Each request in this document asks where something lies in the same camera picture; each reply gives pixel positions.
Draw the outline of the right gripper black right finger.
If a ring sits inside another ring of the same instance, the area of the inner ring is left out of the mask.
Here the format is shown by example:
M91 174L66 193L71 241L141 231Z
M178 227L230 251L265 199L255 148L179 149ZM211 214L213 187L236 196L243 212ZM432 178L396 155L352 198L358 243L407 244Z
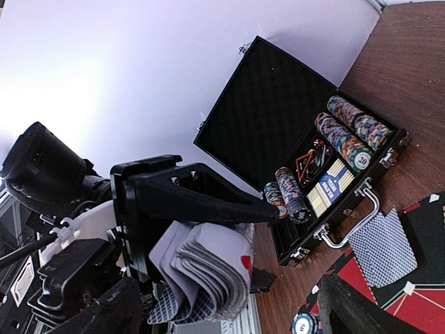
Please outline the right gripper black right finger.
M338 276L326 276L318 291L324 333L402 333L403 322L379 309Z

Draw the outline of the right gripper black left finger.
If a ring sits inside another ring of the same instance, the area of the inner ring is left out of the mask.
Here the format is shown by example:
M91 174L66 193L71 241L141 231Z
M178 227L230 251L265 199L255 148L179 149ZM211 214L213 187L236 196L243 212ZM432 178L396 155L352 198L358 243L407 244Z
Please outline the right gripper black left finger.
M140 287L123 278L83 312L62 325L63 333L138 333L142 319Z

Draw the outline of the blue backed card deck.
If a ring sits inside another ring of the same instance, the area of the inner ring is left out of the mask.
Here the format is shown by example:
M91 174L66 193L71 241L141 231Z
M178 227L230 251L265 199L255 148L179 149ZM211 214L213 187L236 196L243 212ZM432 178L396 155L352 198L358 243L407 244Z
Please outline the blue backed card deck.
M253 270L251 223L173 221L149 253L165 283L148 324L232 320L246 308Z

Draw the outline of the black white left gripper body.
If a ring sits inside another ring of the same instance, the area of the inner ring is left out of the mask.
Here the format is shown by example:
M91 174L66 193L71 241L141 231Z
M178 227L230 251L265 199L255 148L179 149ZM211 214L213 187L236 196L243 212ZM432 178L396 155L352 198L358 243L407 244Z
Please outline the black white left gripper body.
M172 166L183 166L180 156L116 165L104 179L39 122L16 140L1 171L7 190L29 209L60 219L58 228L17 252L42 251L42 286L28 305L52 333L63 333L65 322L123 278L139 287L148 280L146 256L169 220L140 213L127 179Z

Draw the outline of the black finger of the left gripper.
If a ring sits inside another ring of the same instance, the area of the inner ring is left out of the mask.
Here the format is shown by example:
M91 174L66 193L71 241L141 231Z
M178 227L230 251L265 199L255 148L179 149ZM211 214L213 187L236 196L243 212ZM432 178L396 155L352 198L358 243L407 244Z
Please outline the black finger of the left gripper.
M202 163L144 172L127 181L136 209L152 218L235 225L279 217L276 206L240 190Z

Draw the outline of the green blue 50 chip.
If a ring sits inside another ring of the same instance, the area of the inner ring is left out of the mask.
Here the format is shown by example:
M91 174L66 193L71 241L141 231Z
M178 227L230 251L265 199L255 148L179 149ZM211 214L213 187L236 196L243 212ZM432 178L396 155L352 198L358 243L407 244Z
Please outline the green blue 50 chip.
M291 325L293 334L317 334L321 332L321 325L318 315L312 313L298 313Z

